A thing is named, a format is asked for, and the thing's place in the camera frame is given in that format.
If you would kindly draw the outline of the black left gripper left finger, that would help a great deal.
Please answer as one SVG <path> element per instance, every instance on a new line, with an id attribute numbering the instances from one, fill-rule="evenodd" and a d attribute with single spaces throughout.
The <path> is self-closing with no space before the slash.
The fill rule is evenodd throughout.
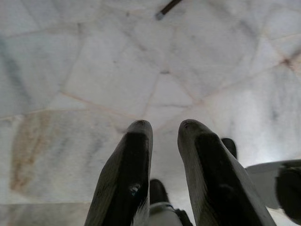
<path id="1" fill-rule="evenodd" d="M 104 165 L 84 226 L 147 226 L 153 145 L 148 121 L 134 121 Z"/>

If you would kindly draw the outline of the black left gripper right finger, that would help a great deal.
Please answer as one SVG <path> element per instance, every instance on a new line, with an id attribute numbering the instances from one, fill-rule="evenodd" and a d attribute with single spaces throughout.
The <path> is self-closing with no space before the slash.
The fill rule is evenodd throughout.
<path id="1" fill-rule="evenodd" d="M 196 226 L 276 226 L 246 170 L 206 125 L 184 120 L 177 143 Z"/>

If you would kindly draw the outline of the grey and black robot thigh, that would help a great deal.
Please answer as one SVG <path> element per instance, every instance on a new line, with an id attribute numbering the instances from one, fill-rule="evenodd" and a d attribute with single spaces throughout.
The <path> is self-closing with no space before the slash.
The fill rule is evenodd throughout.
<path id="1" fill-rule="evenodd" d="M 301 159 L 257 164 L 246 171 L 265 206 L 283 210 L 301 226 Z"/>

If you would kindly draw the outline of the marble pattern folding table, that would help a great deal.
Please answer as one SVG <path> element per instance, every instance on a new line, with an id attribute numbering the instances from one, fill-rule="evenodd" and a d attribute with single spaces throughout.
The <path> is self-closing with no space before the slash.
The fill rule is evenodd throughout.
<path id="1" fill-rule="evenodd" d="M 156 15 L 156 20 L 161 20 L 170 10 L 178 5 L 182 0 L 171 0 L 165 7 L 163 7 Z"/>

